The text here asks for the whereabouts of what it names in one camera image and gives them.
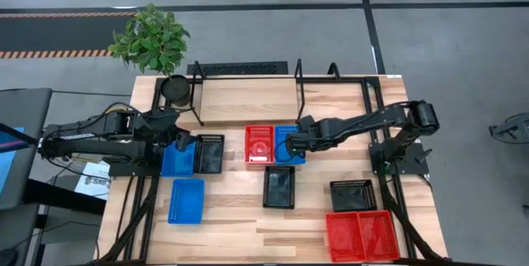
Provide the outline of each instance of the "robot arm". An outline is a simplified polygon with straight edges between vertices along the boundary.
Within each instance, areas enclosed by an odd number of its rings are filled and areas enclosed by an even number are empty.
[[[342,120],[325,118],[314,121],[305,116],[298,123],[298,133],[287,135],[286,147],[291,155],[306,151],[323,151],[337,147],[352,135],[396,126],[398,135],[384,142],[384,158],[396,159],[420,135],[432,135],[439,129],[433,106],[424,101],[398,102],[370,114]]]
[[[175,142],[175,147],[184,151],[196,140],[175,125],[179,112],[173,108],[139,112],[135,108],[116,109],[116,105],[132,108],[114,103],[86,121],[47,126],[38,152],[48,160],[69,158],[72,153],[104,154],[110,156],[103,158],[108,163],[156,166],[163,148]]]

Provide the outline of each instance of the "wooden table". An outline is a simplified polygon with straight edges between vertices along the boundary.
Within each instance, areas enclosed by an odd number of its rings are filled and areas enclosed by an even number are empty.
[[[384,104],[407,100],[402,78],[379,78]],[[150,109],[155,79],[155,76],[136,78],[131,97],[132,106],[142,111]],[[195,93],[200,96],[199,85]],[[362,91],[356,83],[306,83],[305,99],[303,115],[313,115],[315,120],[365,114]],[[368,134],[352,136],[339,147],[328,151],[307,153],[307,163],[296,167],[296,208],[264,209],[265,167],[245,163],[244,127],[232,124],[206,124],[200,127],[190,116],[191,112],[185,114],[188,115],[181,116],[179,125],[192,130],[193,134],[226,136],[223,170],[218,175],[194,176],[204,178],[206,182],[203,222],[198,226],[167,223],[173,178],[160,180],[147,259],[149,264],[330,263],[324,221],[325,213],[332,211],[329,182],[372,179],[377,204],[382,209],[378,180],[372,174],[369,161]],[[430,188],[418,176],[404,175],[401,179],[410,221],[438,254],[446,256]],[[98,239],[102,254],[114,243],[128,181],[129,178],[112,181]],[[149,185],[146,181],[144,195]],[[129,221],[133,190],[134,188],[128,197],[122,228]],[[400,253],[405,257],[407,251],[402,227],[395,218],[394,224]],[[143,224],[140,224],[136,232],[133,258],[138,257],[142,231]]]

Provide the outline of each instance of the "table leg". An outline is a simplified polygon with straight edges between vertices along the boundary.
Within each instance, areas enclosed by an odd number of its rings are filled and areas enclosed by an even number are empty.
[[[29,179],[24,192],[24,203],[36,202],[51,207],[61,207],[75,211],[93,213],[102,216],[105,211],[104,200],[82,193],[52,186]]]

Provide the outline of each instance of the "hazard stripe tape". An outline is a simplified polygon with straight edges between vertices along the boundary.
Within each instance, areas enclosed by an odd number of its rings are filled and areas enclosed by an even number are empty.
[[[0,18],[64,18],[64,17],[133,17],[136,12],[0,14]]]
[[[111,56],[110,50],[0,51],[0,59],[44,59]]]

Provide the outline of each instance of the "white paper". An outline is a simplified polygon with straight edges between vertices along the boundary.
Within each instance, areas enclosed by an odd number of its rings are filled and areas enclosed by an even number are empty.
[[[110,180],[108,179],[109,168],[110,166],[104,162],[99,162],[99,164],[86,163],[83,173],[106,178],[106,180],[81,175],[77,187],[75,187],[75,192],[107,200],[108,191],[110,190]]]

